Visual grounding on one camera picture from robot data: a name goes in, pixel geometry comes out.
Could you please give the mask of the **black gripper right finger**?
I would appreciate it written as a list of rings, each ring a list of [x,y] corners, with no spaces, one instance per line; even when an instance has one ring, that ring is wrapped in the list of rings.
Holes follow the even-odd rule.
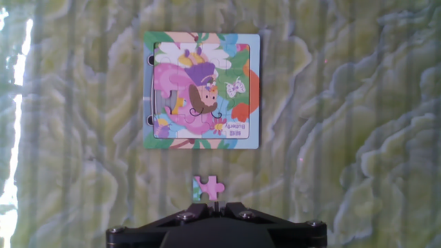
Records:
[[[225,221],[220,232],[228,247],[326,247],[327,224],[321,220],[294,223],[244,206],[216,203],[216,217]]]

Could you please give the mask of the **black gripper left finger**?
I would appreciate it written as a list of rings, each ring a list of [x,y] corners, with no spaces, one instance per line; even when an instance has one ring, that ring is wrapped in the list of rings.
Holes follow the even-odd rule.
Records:
[[[216,203],[192,203],[187,209],[141,227],[116,225],[105,233],[106,248],[160,247],[170,231],[212,217]]]

